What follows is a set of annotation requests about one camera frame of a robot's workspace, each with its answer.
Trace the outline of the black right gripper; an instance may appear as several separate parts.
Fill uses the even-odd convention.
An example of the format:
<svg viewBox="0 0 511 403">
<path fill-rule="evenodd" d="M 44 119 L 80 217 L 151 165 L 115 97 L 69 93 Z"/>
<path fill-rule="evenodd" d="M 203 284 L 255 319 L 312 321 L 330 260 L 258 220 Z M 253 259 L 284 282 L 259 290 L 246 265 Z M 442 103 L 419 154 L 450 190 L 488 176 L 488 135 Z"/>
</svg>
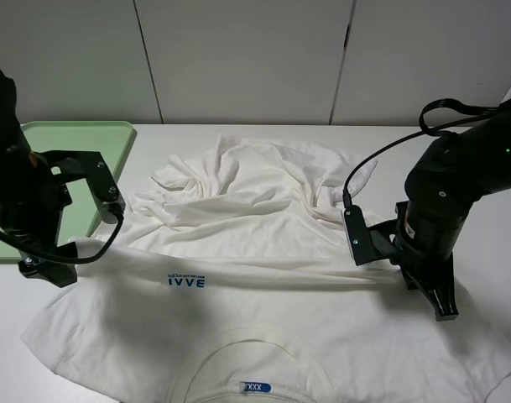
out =
<svg viewBox="0 0 511 403">
<path fill-rule="evenodd" d="M 397 217 L 368 228 L 377 260 L 399 265 L 408 290 L 420 290 L 438 322 L 457 318 L 452 250 L 464 216 L 431 212 L 411 201 L 396 205 Z"/>
</svg>

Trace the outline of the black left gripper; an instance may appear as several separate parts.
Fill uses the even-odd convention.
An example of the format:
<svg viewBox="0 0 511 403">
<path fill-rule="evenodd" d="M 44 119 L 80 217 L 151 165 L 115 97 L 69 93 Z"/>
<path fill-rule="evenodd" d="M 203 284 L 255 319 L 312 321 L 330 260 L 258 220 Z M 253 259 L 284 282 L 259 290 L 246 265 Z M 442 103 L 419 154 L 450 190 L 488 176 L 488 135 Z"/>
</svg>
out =
<svg viewBox="0 0 511 403">
<path fill-rule="evenodd" d="M 72 203 L 66 184 L 52 172 L 60 165 L 54 159 L 0 159 L 0 228 L 24 246 L 18 269 L 25 278 L 68 286 L 77 282 L 73 264 L 27 253 L 77 257 L 74 242 L 58 246 L 63 211 Z"/>
</svg>

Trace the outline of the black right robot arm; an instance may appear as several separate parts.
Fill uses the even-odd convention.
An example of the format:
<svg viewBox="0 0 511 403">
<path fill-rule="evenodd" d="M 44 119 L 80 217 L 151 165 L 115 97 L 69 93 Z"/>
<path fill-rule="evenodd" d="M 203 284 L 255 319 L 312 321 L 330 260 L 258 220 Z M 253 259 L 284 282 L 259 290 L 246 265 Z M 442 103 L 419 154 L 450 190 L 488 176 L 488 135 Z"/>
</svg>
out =
<svg viewBox="0 0 511 403">
<path fill-rule="evenodd" d="M 397 217 L 368 228 L 369 261 L 388 259 L 410 290 L 420 290 L 439 322 L 456 319 L 453 249 L 468 214 L 482 197 L 511 189 L 511 99 L 497 107 L 465 105 L 445 98 L 423 114 L 448 108 L 479 118 L 462 133 L 420 128 L 435 136 L 404 183 L 407 201 Z"/>
</svg>

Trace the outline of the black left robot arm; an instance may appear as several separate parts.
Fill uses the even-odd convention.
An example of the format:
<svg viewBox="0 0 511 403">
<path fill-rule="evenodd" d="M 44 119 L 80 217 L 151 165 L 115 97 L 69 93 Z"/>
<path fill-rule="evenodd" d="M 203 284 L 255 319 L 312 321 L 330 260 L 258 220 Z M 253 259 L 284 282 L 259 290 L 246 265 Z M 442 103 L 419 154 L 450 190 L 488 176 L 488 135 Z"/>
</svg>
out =
<svg viewBox="0 0 511 403">
<path fill-rule="evenodd" d="M 71 204 L 66 186 L 32 151 L 16 117 L 16 86 L 0 70 L 0 241 L 19 250 L 20 273 L 58 287 L 77 281 L 72 243 L 57 246 L 63 209 Z"/>
</svg>

